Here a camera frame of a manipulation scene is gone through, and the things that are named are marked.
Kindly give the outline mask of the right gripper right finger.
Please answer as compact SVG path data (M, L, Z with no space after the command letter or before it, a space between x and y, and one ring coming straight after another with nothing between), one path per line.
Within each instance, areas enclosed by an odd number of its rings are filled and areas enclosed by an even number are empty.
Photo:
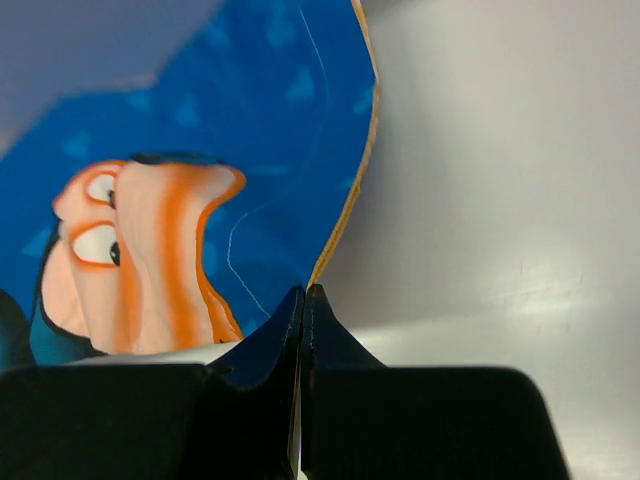
M310 479L566 479L546 403L506 367L390 367L307 294L301 468Z

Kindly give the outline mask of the blue Mickey placemat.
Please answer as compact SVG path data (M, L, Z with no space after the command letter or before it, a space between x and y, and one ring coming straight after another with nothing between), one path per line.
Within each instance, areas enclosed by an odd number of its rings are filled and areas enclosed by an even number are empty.
M1 160L1 365L233 344L315 280L379 82L358 1L225 1L145 86L58 100Z

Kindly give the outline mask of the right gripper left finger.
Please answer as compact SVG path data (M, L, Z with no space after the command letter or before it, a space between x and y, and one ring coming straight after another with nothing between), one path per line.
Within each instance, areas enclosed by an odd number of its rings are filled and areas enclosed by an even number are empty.
M96 362L1 376L5 479L292 479L295 287L208 364Z

